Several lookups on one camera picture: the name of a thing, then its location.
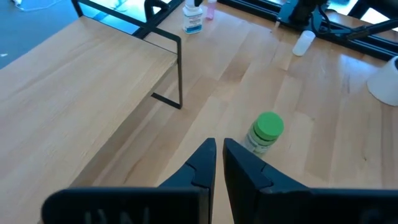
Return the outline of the small pink vial white cap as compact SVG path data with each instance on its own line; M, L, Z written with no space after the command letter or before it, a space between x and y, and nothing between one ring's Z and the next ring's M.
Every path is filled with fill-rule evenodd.
M213 20L215 15L217 0L207 0L207 11L206 11L206 19Z

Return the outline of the green cap medicine bottle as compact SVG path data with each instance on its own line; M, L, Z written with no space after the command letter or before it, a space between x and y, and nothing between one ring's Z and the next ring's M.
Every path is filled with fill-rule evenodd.
M252 123L243 146L250 152L265 153L284 132L282 118L272 111L261 113Z

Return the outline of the wooden shelf black metal frame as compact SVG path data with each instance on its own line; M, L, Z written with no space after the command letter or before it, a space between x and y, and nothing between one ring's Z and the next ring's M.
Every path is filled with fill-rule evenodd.
M0 69L0 224L37 224L179 65L179 52L79 17Z

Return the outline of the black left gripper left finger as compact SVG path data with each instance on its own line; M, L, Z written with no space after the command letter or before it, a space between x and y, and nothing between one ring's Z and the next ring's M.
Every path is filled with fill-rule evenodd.
M216 142L206 139L158 187L82 187L55 192L44 224L211 224Z

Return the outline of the black aluminium table frame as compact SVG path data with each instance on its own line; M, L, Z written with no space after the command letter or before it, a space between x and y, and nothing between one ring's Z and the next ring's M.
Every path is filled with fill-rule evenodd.
M381 60L390 60L398 55L398 40L392 41L371 34L374 25L348 27L333 22L326 15L327 4L320 10L314 10L308 24L296 24L288 18L288 10L296 5L297 0L286 0L284 4L277 4L270 0L217 0L217 2L233 7L237 10L270 20L280 22L283 26L297 31L310 30L318 38L333 42L358 52L368 54Z

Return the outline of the white medicine bottle blue label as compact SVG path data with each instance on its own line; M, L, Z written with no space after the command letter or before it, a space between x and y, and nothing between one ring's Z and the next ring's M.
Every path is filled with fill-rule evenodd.
M203 27L203 0L185 0L183 7L183 31L186 34L196 34Z

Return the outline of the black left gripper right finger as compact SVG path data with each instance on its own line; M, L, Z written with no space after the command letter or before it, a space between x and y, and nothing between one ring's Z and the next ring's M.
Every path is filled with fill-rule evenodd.
M235 224L398 224L398 190L307 187L231 138L223 162Z

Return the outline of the black rear bracket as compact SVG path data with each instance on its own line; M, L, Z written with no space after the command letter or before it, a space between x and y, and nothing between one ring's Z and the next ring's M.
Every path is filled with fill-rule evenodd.
M144 1L144 12L146 15L146 21L149 20L154 16L153 7L159 7L163 11L167 11L169 9L169 5L163 0L145 0Z

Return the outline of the green plant in white pot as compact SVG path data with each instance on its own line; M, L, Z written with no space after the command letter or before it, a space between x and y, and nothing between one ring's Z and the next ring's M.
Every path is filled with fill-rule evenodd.
M367 80L368 91L379 101L398 106L398 55Z

